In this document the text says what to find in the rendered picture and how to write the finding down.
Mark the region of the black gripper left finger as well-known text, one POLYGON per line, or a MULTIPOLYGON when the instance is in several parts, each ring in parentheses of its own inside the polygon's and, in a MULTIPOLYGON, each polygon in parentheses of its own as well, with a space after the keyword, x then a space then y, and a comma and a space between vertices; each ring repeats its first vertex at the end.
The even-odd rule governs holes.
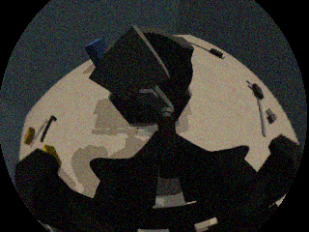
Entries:
POLYGON ((148 197, 155 205, 155 190, 158 181, 158 138, 157 131, 130 159, 92 159, 90 169, 98 179, 107 181, 146 185, 148 197))

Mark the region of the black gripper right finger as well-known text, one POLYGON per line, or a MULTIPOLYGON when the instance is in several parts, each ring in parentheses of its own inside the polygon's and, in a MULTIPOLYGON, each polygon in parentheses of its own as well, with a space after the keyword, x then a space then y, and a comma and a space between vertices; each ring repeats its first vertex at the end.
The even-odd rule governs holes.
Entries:
POLYGON ((196 201, 196 194, 202 188, 215 169, 239 159, 246 158, 248 146, 228 148, 228 150, 208 151, 196 146, 177 133, 179 183, 181 183, 185 202, 196 201))

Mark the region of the blue cube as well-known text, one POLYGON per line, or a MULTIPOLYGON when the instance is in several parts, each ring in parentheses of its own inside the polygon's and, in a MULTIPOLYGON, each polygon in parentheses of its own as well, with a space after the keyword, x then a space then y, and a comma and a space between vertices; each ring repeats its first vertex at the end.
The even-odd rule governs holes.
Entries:
POLYGON ((92 59, 94 67, 96 67, 100 59, 103 58, 103 51, 107 49, 107 45, 105 45, 104 38, 100 38, 96 39, 95 42, 88 43, 84 49, 88 51, 88 55, 92 59))

